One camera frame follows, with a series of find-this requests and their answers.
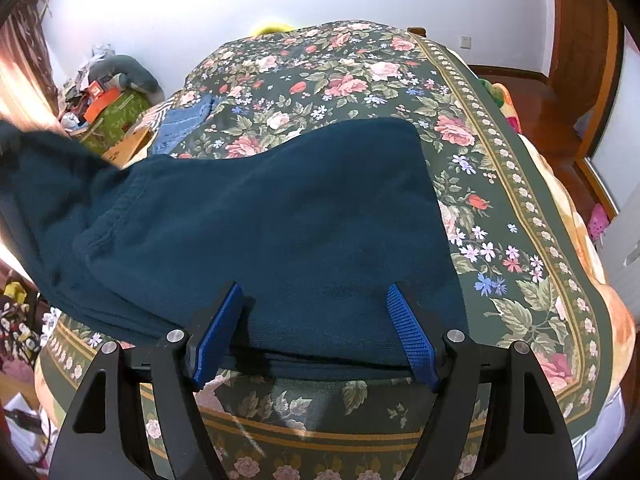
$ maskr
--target bed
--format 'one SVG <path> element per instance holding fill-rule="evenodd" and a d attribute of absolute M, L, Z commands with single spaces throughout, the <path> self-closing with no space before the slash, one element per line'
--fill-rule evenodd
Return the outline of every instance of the bed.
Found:
<path fill-rule="evenodd" d="M 508 91 L 491 90 L 498 90 L 493 98 L 433 41 L 346 21 L 227 43 L 154 113 L 214 95 L 209 117 L 172 151 L 180 158 L 251 156 L 336 121 L 393 116 L 413 123 L 470 335 L 496 346 L 529 342 L 571 437 L 580 439 L 619 391 L 634 322 L 607 285 L 568 193 L 516 133 Z M 108 339 L 61 317 L 36 367 L 38 396 L 56 423 Z M 142 385 L 141 392 L 156 468 L 170 478 L 153 389 Z M 219 370 L 196 399 L 231 479 L 397 480 L 430 410 L 424 387 L 409 377 L 300 381 Z M 487 405 L 481 388 L 458 478 L 475 464 Z"/>

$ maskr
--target brown curtain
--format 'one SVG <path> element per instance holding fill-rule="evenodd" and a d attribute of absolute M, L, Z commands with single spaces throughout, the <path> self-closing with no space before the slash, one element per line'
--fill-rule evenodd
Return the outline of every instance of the brown curtain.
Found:
<path fill-rule="evenodd" d="M 38 0 L 19 0 L 0 28 L 0 116 L 23 130 L 64 132 Z"/>

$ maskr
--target wooden baseboard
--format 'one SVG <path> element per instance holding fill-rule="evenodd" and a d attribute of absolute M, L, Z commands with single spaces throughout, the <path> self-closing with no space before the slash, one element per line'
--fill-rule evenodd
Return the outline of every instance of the wooden baseboard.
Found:
<path fill-rule="evenodd" d="M 535 79 L 546 84 L 546 75 L 542 72 L 534 72 L 533 70 L 521 70 L 519 68 L 509 68 L 506 66 L 489 66 L 489 65 L 469 65 L 477 76 L 500 75 L 506 77 L 519 77 L 520 79 Z"/>
<path fill-rule="evenodd" d="M 591 189 L 593 189 L 596 197 L 598 197 L 598 200 L 602 204 L 604 211 L 607 213 L 609 220 L 613 220 L 614 216 L 618 214 L 618 208 L 613 203 L 613 199 L 609 192 L 602 185 L 600 177 L 593 170 L 590 160 L 585 157 L 577 157 L 575 159 L 575 165 L 579 170 L 578 174 L 584 178 Z"/>

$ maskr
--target pink slipper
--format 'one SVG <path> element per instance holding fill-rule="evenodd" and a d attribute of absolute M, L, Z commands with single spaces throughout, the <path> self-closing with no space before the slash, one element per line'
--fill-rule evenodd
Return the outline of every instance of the pink slipper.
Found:
<path fill-rule="evenodd" d="M 589 232 L 591 240 L 593 242 L 598 240 L 608 225 L 609 218 L 607 218 L 607 213 L 604 211 L 602 204 L 596 204 L 593 207 L 593 211 L 591 211 L 591 219 L 587 224 L 587 231 Z"/>

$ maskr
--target blue textured pad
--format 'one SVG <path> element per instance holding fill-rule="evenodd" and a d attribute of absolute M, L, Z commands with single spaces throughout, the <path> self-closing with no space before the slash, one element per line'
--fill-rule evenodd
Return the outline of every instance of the blue textured pad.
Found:
<path fill-rule="evenodd" d="M 236 283 L 226 295 L 198 346 L 197 364 L 192 379 L 200 389 L 216 376 L 220 360 L 226 353 L 231 336 L 238 325 L 243 306 L 242 289 Z"/>
<path fill-rule="evenodd" d="M 436 351 L 395 283 L 387 291 L 386 308 L 415 378 L 435 391 L 440 384 Z"/>

